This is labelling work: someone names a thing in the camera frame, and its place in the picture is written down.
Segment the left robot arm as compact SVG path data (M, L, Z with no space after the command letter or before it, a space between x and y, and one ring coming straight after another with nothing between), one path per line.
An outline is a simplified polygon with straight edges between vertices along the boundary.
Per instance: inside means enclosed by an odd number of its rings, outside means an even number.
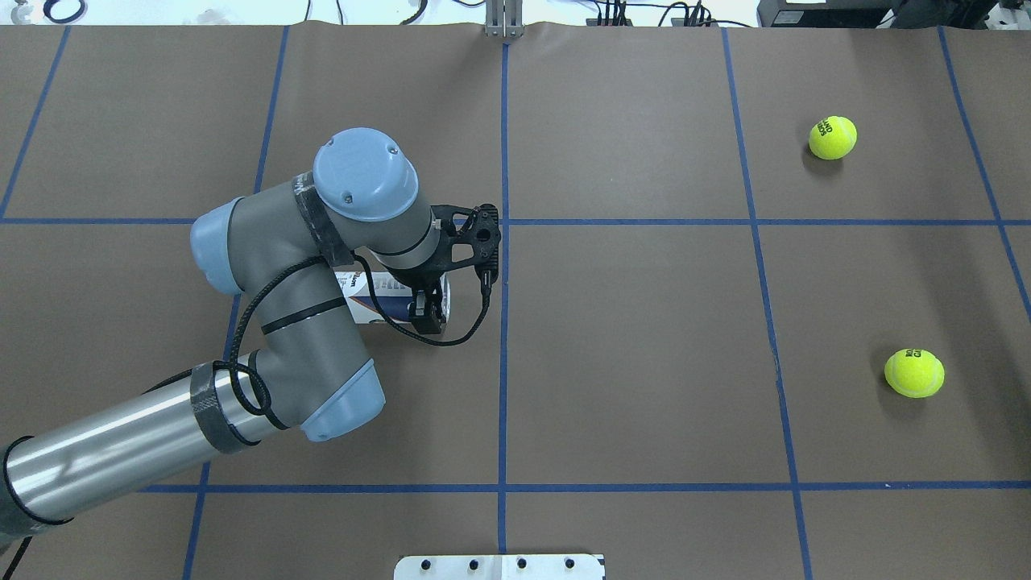
M336 268L377 259L435 282L443 225L383 130L329 137L309 170L210 210L190 231L209 285L240 297L222 359L2 451L2 547L181 471L299 429L314 443L376 418L383 383Z

